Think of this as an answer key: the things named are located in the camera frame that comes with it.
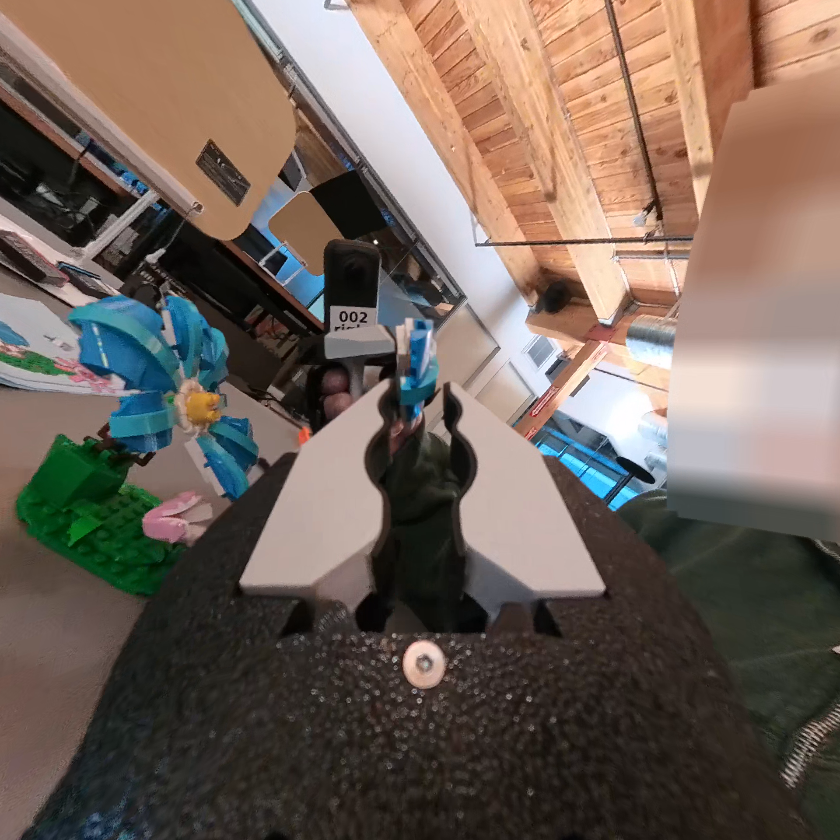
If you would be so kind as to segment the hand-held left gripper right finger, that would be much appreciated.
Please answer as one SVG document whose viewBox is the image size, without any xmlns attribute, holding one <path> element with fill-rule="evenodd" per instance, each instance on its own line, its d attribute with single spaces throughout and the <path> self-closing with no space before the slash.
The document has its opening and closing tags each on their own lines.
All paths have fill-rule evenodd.
<svg viewBox="0 0 840 840">
<path fill-rule="evenodd" d="M 465 593 L 487 613 L 598 597 L 606 585 L 539 451 L 469 395 L 444 385 L 455 536 Z"/>
</svg>

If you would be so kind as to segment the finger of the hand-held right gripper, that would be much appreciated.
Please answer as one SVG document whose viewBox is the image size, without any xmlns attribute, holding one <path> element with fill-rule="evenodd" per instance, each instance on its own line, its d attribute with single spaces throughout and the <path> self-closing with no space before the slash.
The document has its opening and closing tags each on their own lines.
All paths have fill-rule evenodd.
<svg viewBox="0 0 840 840">
<path fill-rule="evenodd" d="M 366 360 L 394 354 L 395 350 L 393 335 L 381 324 L 334 330 L 324 336 L 324 358 L 328 361 Z"/>
</svg>

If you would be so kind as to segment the small blue lego flower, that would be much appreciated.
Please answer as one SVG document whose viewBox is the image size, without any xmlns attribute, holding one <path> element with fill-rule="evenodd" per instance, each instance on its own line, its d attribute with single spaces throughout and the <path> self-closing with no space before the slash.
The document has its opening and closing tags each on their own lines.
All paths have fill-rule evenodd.
<svg viewBox="0 0 840 840">
<path fill-rule="evenodd" d="M 395 382 L 405 425 L 413 424 L 437 390 L 438 359 L 434 323 L 406 318 L 395 328 Z"/>
</svg>

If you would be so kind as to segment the large blue lego flower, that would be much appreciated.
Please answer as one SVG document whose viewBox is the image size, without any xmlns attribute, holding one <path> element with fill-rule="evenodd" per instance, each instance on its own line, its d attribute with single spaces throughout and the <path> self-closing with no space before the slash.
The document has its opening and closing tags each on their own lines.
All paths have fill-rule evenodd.
<svg viewBox="0 0 840 840">
<path fill-rule="evenodd" d="M 217 494 L 239 499 L 259 449 L 251 422 L 227 414 L 228 346 L 196 305 L 169 295 L 151 308 L 116 296 L 75 308 L 69 320 L 80 333 L 80 363 L 124 385 L 101 441 L 143 463 L 180 429 Z"/>
</svg>

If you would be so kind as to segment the green lego base plate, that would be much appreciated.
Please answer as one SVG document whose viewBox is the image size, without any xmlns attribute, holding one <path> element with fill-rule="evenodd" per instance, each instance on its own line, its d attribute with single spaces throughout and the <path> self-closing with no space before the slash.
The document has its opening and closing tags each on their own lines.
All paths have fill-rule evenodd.
<svg viewBox="0 0 840 840">
<path fill-rule="evenodd" d="M 59 434 L 15 509 L 43 546 L 121 592 L 151 596 L 184 547 L 145 535 L 142 519 L 161 499 L 127 483 L 129 469 L 91 438 Z"/>
</svg>

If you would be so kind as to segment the lego instruction booklet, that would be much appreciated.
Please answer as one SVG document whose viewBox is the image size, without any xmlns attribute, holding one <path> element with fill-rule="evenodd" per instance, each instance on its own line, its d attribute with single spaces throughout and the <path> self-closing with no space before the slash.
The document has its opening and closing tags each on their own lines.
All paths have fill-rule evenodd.
<svg viewBox="0 0 840 840">
<path fill-rule="evenodd" d="M 19 391 L 79 396 L 126 396 L 115 374 L 81 364 L 78 336 L 39 301 L 1 295 L 1 385 Z"/>
</svg>

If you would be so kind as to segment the person's right hand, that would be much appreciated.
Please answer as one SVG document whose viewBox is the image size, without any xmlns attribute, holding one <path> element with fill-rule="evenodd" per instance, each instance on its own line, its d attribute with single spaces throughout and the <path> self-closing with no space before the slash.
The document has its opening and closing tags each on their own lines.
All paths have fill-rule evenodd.
<svg viewBox="0 0 840 840">
<path fill-rule="evenodd" d="M 320 402 L 325 423 L 331 422 L 352 406 L 354 397 L 350 392 L 350 374 L 340 364 L 330 366 L 322 374 Z"/>
</svg>

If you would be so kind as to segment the black monitor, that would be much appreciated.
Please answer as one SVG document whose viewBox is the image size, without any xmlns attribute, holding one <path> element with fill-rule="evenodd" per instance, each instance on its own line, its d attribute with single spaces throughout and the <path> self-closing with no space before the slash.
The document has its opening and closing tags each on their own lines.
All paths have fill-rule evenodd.
<svg viewBox="0 0 840 840">
<path fill-rule="evenodd" d="M 378 234 L 388 227 L 383 213 L 357 171 L 346 171 L 314 186 L 311 196 L 344 239 Z"/>
</svg>

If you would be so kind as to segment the white door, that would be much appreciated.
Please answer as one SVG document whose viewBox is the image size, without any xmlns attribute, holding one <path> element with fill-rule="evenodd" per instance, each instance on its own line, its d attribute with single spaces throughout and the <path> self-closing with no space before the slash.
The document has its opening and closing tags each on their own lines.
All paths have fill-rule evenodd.
<svg viewBox="0 0 840 840">
<path fill-rule="evenodd" d="M 501 352 L 489 354 L 462 387 L 508 425 L 515 423 L 535 399 L 530 385 Z"/>
</svg>

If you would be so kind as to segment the person's green jacket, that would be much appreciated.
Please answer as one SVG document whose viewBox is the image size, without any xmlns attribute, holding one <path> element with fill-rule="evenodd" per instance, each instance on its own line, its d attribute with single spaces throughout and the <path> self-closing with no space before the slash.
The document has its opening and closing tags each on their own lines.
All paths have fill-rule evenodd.
<svg viewBox="0 0 840 840">
<path fill-rule="evenodd" d="M 838 839 L 838 543 L 680 518 L 664 490 L 617 513 L 707 625 L 815 833 Z"/>
</svg>

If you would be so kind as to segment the black ceiling rod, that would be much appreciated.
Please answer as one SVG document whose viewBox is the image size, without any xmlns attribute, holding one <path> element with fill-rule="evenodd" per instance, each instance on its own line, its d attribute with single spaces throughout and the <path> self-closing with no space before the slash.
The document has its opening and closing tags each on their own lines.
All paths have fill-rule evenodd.
<svg viewBox="0 0 840 840">
<path fill-rule="evenodd" d="M 475 243 L 477 248 L 537 248 L 537 247 L 582 247 L 600 245 L 665 245 L 688 244 L 694 241 L 693 235 L 645 234 L 641 237 L 602 237 L 602 238 L 552 238 L 522 240 L 491 240 Z"/>
</svg>

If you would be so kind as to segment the black box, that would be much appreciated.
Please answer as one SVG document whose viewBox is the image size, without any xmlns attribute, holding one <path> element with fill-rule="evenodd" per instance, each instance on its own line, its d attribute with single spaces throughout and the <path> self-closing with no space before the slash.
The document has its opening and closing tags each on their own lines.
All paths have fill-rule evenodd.
<svg viewBox="0 0 840 840">
<path fill-rule="evenodd" d="M 63 287 L 69 278 L 55 265 L 48 262 L 18 234 L 1 231 L 1 260 L 28 280 L 52 287 Z"/>
<path fill-rule="evenodd" d="M 58 264 L 59 271 L 66 276 L 69 283 L 83 294 L 98 300 L 116 297 L 119 292 L 105 283 L 98 275 L 85 269 L 69 264 Z"/>
</svg>

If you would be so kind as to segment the large beige panel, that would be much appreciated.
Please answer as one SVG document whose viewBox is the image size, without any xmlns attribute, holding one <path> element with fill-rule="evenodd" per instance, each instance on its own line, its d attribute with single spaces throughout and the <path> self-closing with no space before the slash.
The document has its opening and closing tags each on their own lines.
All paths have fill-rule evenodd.
<svg viewBox="0 0 840 840">
<path fill-rule="evenodd" d="M 233 2 L 2 2 L 2 55 L 211 238 L 245 231 L 295 143 Z"/>
</svg>

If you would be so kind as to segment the white board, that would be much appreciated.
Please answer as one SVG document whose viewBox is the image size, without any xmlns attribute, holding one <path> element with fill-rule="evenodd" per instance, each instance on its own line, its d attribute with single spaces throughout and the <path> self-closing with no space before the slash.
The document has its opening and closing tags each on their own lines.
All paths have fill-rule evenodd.
<svg viewBox="0 0 840 840">
<path fill-rule="evenodd" d="M 19 220 L 15 217 L 10 218 L 4 214 L 1 215 L 1 229 L 6 230 L 21 238 L 25 239 L 30 246 L 38 251 L 49 262 L 56 263 L 63 261 L 92 273 L 97 274 L 101 282 L 113 291 L 119 291 L 122 286 L 122 281 L 109 273 L 103 267 L 81 255 L 78 248 L 70 246 L 62 239 L 48 231 L 47 228 L 38 224 L 27 216 L 21 216 Z M 49 284 L 43 284 L 28 280 L 27 283 L 31 287 L 36 287 L 42 290 L 45 294 L 54 298 L 67 306 L 74 308 L 84 306 L 93 301 L 93 298 L 82 293 L 81 290 L 76 289 L 71 283 L 63 287 L 53 287 Z"/>
</svg>

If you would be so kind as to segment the silver ventilation duct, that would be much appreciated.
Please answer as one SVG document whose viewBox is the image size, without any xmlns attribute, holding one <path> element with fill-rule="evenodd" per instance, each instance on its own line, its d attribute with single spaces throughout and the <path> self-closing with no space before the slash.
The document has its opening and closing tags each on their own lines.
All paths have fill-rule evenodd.
<svg viewBox="0 0 840 840">
<path fill-rule="evenodd" d="M 626 331 L 625 345 L 630 357 L 656 368 L 671 369 L 678 320 L 649 314 L 634 318 Z"/>
<path fill-rule="evenodd" d="M 662 411 L 650 411 L 640 418 L 638 432 L 652 448 L 644 457 L 649 470 L 667 470 L 668 420 Z"/>
</svg>

